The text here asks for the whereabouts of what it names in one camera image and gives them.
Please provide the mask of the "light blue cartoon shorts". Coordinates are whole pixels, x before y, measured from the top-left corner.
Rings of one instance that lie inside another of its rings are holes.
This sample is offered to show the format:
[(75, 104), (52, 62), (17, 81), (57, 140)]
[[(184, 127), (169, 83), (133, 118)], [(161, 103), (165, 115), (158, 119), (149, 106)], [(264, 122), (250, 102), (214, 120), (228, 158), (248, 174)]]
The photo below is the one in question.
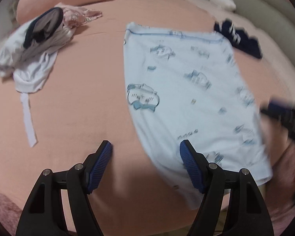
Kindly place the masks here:
[(183, 164), (183, 140), (225, 170), (248, 169), (257, 185), (271, 179), (255, 98), (223, 35), (129, 23), (124, 81), (144, 151), (191, 209), (203, 195)]

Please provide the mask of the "pink fluffy rug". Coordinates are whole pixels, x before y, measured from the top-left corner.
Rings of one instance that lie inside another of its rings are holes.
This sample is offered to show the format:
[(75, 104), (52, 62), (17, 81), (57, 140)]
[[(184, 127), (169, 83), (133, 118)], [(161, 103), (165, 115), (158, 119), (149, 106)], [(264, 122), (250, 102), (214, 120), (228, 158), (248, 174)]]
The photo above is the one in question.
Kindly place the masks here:
[(11, 234), (16, 235), (22, 210), (8, 197), (0, 193), (0, 222)]

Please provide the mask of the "beige bed blanket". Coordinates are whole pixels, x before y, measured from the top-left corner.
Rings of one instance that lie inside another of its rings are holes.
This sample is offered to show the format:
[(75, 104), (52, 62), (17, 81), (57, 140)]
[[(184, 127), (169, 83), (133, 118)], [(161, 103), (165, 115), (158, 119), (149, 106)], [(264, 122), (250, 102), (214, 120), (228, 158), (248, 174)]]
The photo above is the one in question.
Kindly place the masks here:
[(255, 27), (249, 20), (211, 3), (209, 0), (186, 0), (200, 9), (207, 11), (216, 21), (229, 19), (237, 28), (244, 29), (248, 36), (258, 40), (263, 59), (274, 70), (278, 80), (287, 88), (287, 97), (295, 102), (295, 67), (284, 55), (274, 40), (263, 30)]

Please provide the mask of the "navy striped folded garment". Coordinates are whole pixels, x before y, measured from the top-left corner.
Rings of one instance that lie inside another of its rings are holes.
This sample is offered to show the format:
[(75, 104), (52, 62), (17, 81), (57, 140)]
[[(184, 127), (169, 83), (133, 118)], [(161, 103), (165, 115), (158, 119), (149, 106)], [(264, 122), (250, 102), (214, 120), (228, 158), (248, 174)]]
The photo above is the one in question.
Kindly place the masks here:
[(230, 19), (214, 23), (214, 31), (222, 34), (231, 45), (256, 59), (263, 58), (258, 39), (249, 36), (244, 28), (237, 28)]

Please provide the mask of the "grey padded headboard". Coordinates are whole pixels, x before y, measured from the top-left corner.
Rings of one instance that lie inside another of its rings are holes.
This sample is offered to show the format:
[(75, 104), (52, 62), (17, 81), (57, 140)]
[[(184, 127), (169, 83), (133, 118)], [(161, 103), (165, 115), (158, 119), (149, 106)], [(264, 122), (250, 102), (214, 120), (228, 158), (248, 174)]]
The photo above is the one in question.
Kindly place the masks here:
[(295, 66), (295, 7), (288, 0), (233, 0), (236, 14), (265, 31)]

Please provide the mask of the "white plush pillow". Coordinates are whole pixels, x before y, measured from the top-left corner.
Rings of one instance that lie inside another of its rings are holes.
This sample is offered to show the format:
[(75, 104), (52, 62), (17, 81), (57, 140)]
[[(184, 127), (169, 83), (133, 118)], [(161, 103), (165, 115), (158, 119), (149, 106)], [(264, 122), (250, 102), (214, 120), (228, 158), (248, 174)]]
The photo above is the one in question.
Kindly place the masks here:
[(217, 7), (230, 12), (234, 12), (237, 8), (233, 0), (210, 0), (210, 2)]

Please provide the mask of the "white navy-trimmed shirt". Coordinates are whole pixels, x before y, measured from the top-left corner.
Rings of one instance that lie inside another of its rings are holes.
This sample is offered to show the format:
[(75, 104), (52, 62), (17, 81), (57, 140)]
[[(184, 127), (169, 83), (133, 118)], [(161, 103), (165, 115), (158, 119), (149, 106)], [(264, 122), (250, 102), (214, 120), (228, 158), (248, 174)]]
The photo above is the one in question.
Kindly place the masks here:
[(53, 68), (58, 50), (67, 45), (74, 31), (63, 23), (63, 9), (53, 7), (24, 23), (0, 48), (0, 77), (12, 77), (20, 93), (23, 121), (29, 146), (37, 144), (29, 94), (43, 88)]

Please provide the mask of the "pink patterned garment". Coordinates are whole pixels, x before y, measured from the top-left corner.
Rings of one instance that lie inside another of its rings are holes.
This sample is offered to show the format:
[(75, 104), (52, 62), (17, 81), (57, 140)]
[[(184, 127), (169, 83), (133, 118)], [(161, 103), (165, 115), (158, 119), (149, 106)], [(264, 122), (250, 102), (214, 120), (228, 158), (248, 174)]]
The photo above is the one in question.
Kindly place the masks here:
[(63, 23), (70, 29), (78, 28), (103, 16), (102, 11), (88, 9), (81, 6), (58, 3), (56, 7), (63, 10)]

